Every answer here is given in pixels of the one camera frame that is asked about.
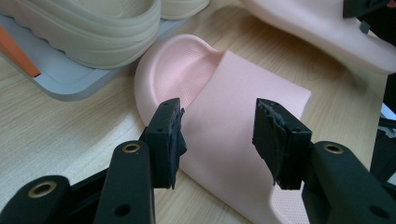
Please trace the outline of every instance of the orange strip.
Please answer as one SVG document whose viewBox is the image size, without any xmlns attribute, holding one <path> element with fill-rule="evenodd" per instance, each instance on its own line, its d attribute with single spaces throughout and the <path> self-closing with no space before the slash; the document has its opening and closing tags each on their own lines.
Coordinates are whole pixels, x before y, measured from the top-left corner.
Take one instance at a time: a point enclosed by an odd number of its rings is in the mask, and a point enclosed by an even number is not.
<svg viewBox="0 0 396 224">
<path fill-rule="evenodd" d="M 32 61 L 30 61 L 30 59 L 26 56 L 26 54 L 23 53 L 21 48 L 15 43 L 12 37 L 1 26 L 0 52 L 30 77 L 36 77 L 40 75 L 40 71 L 38 71 Z"/>
</svg>

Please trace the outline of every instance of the gray plastic tray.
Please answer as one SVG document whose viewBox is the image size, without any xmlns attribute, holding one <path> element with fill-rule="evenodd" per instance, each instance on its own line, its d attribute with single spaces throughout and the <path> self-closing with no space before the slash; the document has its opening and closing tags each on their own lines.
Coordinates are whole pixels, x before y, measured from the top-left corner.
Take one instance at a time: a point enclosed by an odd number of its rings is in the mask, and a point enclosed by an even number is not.
<svg viewBox="0 0 396 224">
<path fill-rule="evenodd" d="M 161 20 L 157 41 L 168 37 L 186 21 L 187 19 Z M 26 75 L 26 78 L 57 100 L 84 99 L 100 90 L 123 69 L 95 69 L 76 63 L 62 51 L 52 48 L 46 40 L 35 37 L 31 30 L 19 26 L 10 17 L 0 15 L 0 26 L 4 27 L 41 72 L 37 77 Z"/>
</svg>

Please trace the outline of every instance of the wood grain surface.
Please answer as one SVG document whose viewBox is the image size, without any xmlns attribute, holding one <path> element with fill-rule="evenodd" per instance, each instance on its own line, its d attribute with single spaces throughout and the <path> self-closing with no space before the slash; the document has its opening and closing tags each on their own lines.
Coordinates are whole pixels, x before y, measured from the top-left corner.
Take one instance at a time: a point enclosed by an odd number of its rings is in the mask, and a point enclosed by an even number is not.
<svg viewBox="0 0 396 224">
<path fill-rule="evenodd" d="M 369 167 L 386 77 L 256 19 L 235 0 L 213 0 L 177 33 L 197 35 L 311 90 L 302 122 L 313 142 L 343 144 Z M 0 209 L 42 175 L 75 184 L 107 168 L 118 144 L 139 137 L 135 67 L 84 100 L 60 102 L 0 59 Z M 158 223 L 249 223 L 182 172 L 176 190 L 155 190 L 155 197 Z"/>
</svg>

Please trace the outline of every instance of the brass grommet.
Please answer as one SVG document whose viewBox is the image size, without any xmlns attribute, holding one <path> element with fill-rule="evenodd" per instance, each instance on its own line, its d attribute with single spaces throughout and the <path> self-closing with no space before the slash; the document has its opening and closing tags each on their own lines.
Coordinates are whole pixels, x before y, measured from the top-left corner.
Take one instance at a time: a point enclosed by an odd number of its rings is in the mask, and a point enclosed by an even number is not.
<svg viewBox="0 0 396 224">
<path fill-rule="evenodd" d="M 41 198 L 53 192 L 55 189 L 56 182 L 49 180 L 32 187 L 27 195 L 29 198 Z"/>
<path fill-rule="evenodd" d="M 128 144 L 122 148 L 122 151 L 125 153 L 135 153 L 140 149 L 139 144 Z"/>
<path fill-rule="evenodd" d="M 334 154 L 344 153 L 344 150 L 342 148 L 335 146 L 335 145 L 326 145 L 326 146 L 324 146 L 324 149 L 326 149 L 326 151 L 334 153 Z"/>
</svg>

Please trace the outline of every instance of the screw hole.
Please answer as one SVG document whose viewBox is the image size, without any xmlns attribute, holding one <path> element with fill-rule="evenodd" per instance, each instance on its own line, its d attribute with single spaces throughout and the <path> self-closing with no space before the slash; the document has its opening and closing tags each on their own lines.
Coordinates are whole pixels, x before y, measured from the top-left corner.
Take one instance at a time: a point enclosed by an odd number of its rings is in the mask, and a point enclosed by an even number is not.
<svg viewBox="0 0 396 224">
<path fill-rule="evenodd" d="M 131 211 L 131 206 L 129 204 L 121 204 L 119 205 L 115 210 L 114 210 L 114 215 L 116 217 L 124 217 L 128 215 L 128 213 Z"/>
<path fill-rule="evenodd" d="M 375 216 L 377 217 L 382 217 L 384 219 L 389 219 L 390 215 L 387 211 L 385 211 L 384 209 L 382 209 L 381 207 L 375 206 L 375 205 L 371 205 L 369 207 L 370 212 L 372 212 Z"/>
<path fill-rule="evenodd" d="M 334 154 L 341 154 L 344 153 L 344 150 L 335 145 L 327 145 L 324 147 L 327 151 L 334 153 Z"/>
<path fill-rule="evenodd" d="M 37 184 L 36 186 L 32 187 L 28 192 L 28 196 L 30 198 L 41 198 L 53 192 L 55 189 L 56 189 L 56 182 L 45 181 L 43 183 Z"/>
<path fill-rule="evenodd" d="M 134 153 L 139 149 L 140 149 L 140 146 L 138 144 L 130 144 L 130 145 L 126 145 L 125 147 L 123 147 L 122 151 L 124 151 L 126 153 Z"/>
</svg>

